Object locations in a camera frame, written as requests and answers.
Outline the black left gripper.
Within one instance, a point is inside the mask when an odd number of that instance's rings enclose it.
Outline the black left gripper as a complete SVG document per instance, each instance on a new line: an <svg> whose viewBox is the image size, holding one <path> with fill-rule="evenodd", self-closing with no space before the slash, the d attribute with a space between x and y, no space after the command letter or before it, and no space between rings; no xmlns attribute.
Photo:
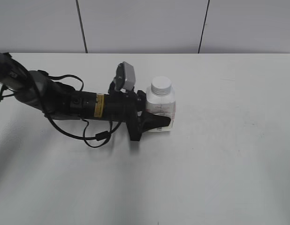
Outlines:
<svg viewBox="0 0 290 225"><path fill-rule="evenodd" d="M140 141L143 132L160 132L170 125L169 117L145 112L145 104L146 94L141 90L112 91L106 95L103 117L118 123L111 132L125 123L130 140Z"/></svg>

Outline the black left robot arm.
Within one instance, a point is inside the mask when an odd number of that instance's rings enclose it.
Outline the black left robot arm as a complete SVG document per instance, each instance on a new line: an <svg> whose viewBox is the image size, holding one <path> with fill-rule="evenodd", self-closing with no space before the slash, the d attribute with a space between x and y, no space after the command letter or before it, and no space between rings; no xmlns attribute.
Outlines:
<svg viewBox="0 0 290 225"><path fill-rule="evenodd" d="M86 144L95 140L107 144L112 134L126 124L130 140L139 141L144 132L166 127L171 119L146 110L146 93L135 90L135 72L131 64L122 62L106 94L86 92L63 84L61 76L50 76L43 70L27 70L9 53L0 53L0 101L4 91L21 103L40 110L55 127L57 120L102 120L109 129L95 136L64 135Z"/></svg>

